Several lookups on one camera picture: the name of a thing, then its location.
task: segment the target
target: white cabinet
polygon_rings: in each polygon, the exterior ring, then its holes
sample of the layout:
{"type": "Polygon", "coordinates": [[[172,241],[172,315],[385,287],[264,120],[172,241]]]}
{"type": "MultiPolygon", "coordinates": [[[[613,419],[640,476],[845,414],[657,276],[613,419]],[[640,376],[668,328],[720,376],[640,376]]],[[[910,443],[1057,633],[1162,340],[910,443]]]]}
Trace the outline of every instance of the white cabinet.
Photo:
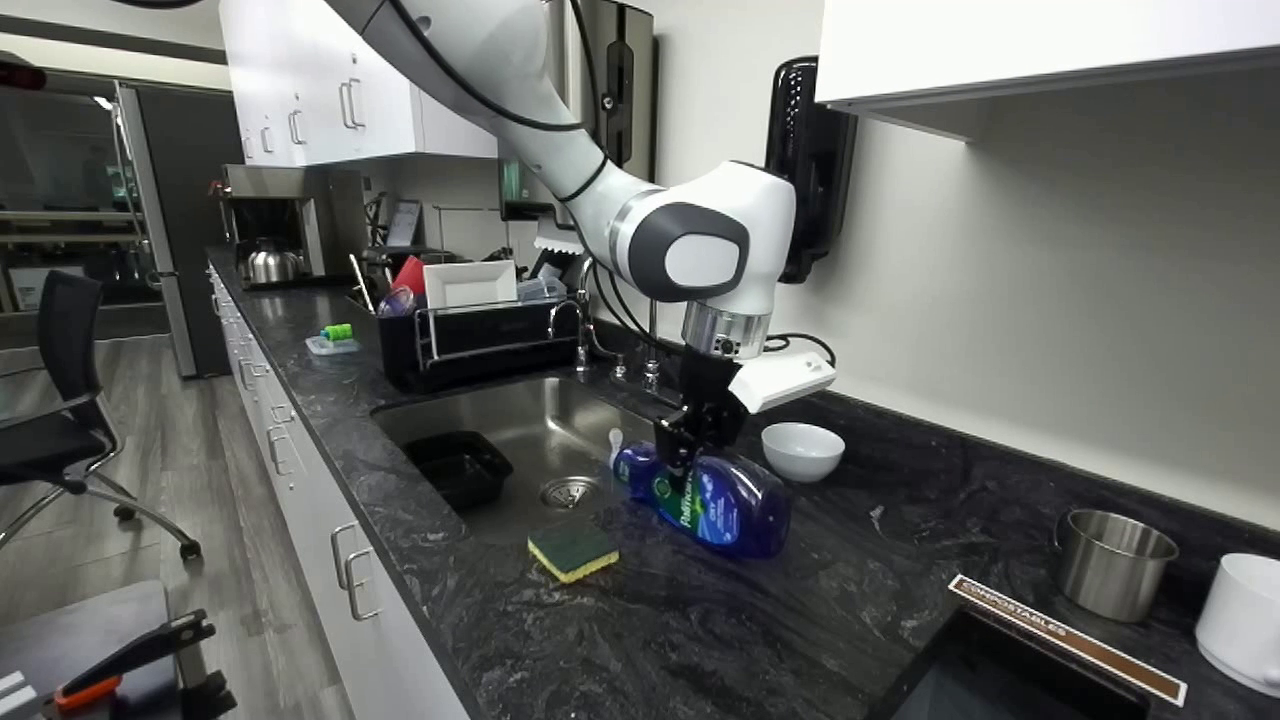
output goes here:
{"type": "Polygon", "coordinates": [[[222,0],[222,48],[249,165],[496,156],[496,142],[409,83],[327,0],[222,0]]]}
{"type": "Polygon", "coordinates": [[[1280,48],[1276,0],[827,0],[815,97],[964,134],[998,94],[1120,83],[1280,48]]]}
{"type": "Polygon", "coordinates": [[[467,713],[435,666],[433,646],[409,615],[385,562],[371,552],[351,506],[216,274],[213,303],[227,338],[244,417],[252,419],[270,495],[351,713],[368,720],[464,720],[467,713]]]}

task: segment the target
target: office chair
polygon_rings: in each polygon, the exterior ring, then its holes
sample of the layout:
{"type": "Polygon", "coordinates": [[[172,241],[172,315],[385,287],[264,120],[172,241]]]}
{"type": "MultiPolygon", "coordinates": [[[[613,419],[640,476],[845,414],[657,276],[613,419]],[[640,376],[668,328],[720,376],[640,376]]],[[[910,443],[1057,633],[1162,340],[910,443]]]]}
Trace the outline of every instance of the office chair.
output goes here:
{"type": "Polygon", "coordinates": [[[96,281],[48,274],[36,331],[44,373],[63,405],[41,417],[0,419],[0,487],[36,480],[50,487],[36,506],[27,506],[8,528],[0,528],[0,547],[54,501],[90,495],[117,506],[120,522],[144,516],[158,525],[168,535],[181,541],[182,562],[198,562],[198,544],[182,528],[144,508],[124,484],[117,484],[104,474],[120,443],[108,417],[96,407],[96,309],[96,281]]]}

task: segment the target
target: sink basin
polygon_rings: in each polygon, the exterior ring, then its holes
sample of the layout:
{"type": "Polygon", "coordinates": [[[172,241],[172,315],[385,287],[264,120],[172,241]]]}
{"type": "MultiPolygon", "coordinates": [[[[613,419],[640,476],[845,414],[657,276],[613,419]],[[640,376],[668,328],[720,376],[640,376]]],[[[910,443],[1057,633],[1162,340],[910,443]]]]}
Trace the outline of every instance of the sink basin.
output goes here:
{"type": "Polygon", "coordinates": [[[628,395],[613,384],[532,376],[386,405],[371,414],[371,423],[396,448],[451,432],[483,435],[513,474],[491,506],[464,508],[461,522],[470,535],[522,544],[547,516],[604,492],[613,430],[620,430],[628,443],[653,441],[653,419],[668,414],[668,405],[628,395]]]}

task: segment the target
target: shelf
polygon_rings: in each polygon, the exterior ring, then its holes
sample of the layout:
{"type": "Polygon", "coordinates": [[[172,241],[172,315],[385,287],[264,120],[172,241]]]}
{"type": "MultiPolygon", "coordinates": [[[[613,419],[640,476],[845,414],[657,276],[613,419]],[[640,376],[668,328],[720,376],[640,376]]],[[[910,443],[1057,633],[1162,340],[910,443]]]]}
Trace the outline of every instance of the shelf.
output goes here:
{"type": "Polygon", "coordinates": [[[139,212],[0,212],[0,225],[129,225],[139,212]]]}
{"type": "Polygon", "coordinates": [[[0,246],[144,246],[144,238],[0,238],[0,246]]]}

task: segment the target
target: upper cabinet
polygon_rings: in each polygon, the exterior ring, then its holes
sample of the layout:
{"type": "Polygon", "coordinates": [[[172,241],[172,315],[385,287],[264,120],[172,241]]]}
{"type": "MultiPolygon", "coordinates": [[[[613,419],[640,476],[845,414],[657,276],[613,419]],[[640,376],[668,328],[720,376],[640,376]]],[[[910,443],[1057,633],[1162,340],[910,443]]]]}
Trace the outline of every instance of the upper cabinet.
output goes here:
{"type": "Polygon", "coordinates": [[[409,83],[327,0],[222,0],[244,165],[496,156],[496,142],[409,83]]]}
{"type": "Polygon", "coordinates": [[[815,97],[971,138],[1011,94],[1123,83],[1272,48],[1276,0],[827,0],[815,97]]]}

